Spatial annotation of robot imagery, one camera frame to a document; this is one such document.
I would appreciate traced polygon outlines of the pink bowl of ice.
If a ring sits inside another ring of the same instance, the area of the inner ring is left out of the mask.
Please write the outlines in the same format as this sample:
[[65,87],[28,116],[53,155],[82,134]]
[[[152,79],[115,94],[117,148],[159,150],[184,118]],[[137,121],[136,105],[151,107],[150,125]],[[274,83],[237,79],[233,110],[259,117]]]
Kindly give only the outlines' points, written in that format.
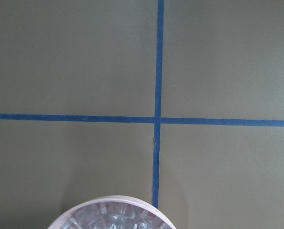
[[174,229],[151,204],[129,196],[105,196],[79,204],[59,216],[50,229]]

